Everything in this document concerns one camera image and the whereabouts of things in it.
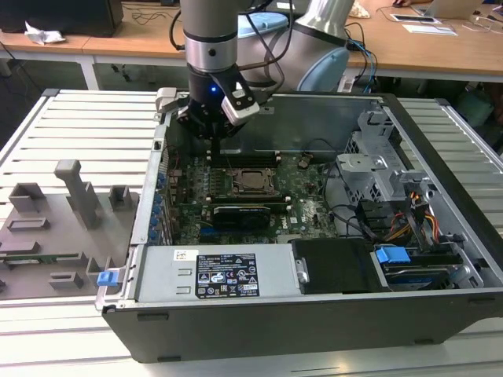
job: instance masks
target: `black plastic cover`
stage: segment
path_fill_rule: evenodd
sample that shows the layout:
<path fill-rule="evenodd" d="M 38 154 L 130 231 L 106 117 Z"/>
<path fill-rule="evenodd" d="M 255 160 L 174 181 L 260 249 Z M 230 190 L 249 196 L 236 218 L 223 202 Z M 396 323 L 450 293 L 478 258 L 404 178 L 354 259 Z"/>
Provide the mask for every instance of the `black plastic cover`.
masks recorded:
<path fill-rule="evenodd" d="M 295 258 L 307 265 L 305 295 L 383 291 L 363 239 L 293 240 L 292 245 Z"/>

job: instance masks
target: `barcode sticker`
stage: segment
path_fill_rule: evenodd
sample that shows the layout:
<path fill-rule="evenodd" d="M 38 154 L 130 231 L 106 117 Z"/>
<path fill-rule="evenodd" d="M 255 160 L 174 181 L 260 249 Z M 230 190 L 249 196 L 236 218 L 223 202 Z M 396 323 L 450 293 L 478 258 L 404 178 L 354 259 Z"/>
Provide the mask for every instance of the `barcode sticker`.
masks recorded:
<path fill-rule="evenodd" d="M 195 261 L 197 255 L 199 255 L 199 250 L 176 249 L 173 253 L 173 260 L 175 262 Z"/>

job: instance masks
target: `computer case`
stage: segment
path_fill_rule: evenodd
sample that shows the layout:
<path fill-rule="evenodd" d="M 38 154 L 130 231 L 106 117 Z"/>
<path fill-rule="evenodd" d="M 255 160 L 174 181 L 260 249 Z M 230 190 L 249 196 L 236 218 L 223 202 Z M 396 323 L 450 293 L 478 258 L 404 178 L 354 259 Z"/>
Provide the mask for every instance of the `computer case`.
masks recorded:
<path fill-rule="evenodd" d="M 2 0 L 0 28 L 7 33 L 26 30 L 24 22 L 63 34 L 111 37 L 123 19 L 120 0 Z"/>

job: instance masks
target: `blue clip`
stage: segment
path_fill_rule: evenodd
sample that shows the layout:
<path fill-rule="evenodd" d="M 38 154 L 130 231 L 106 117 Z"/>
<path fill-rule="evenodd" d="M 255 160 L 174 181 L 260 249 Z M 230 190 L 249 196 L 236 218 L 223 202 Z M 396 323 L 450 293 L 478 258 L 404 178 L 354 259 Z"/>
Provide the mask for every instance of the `blue clip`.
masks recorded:
<path fill-rule="evenodd" d="M 103 271 L 97 276 L 98 287 L 117 287 L 119 285 L 118 271 Z"/>
<path fill-rule="evenodd" d="M 376 251 L 379 263 L 410 263 L 410 256 L 404 247 L 382 246 Z"/>

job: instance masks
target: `paper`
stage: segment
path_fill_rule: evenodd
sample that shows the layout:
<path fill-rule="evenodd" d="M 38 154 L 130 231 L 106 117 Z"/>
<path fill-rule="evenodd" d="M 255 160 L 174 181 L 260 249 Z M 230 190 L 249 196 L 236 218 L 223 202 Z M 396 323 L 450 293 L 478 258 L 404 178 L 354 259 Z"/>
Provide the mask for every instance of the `paper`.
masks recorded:
<path fill-rule="evenodd" d="M 367 12 L 367 9 L 363 8 L 360 2 L 356 0 L 356 2 L 354 2 L 353 4 L 353 7 L 351 8 L 351 11 L 349 12 L 349 17 L 370 18 L 370 14 L 369 12 Z"/>
<path fill-rule="evenodd" d="M 24 23 L 26 25 L 26 35 L 32 42 L 38 43 L 39 45 L 45 45 L 46 43 L 63 42 L 66 39 L 63 38 L 59 31 L 44 31 L 39 30 L 36 27 L 32 27 L 28 22 Z"/>
<path fill-rule="evenodd" d="M 290 4 L 287 2 L 277 2 L 276 7 L 278 9 L 290 9 Z M 292 8 L 293 8 L 293 10 L 296 10 L 295 4 L 292 4 Z"/>
<path fill-rule="evenodd" d="M 402 25 L 409 33 L 419 34 L 437 34 L 437 35 L 457 35 L 452 29 L 448 27 L 434 27 L 434 26 L 419 26 L 419 25 Z"/>

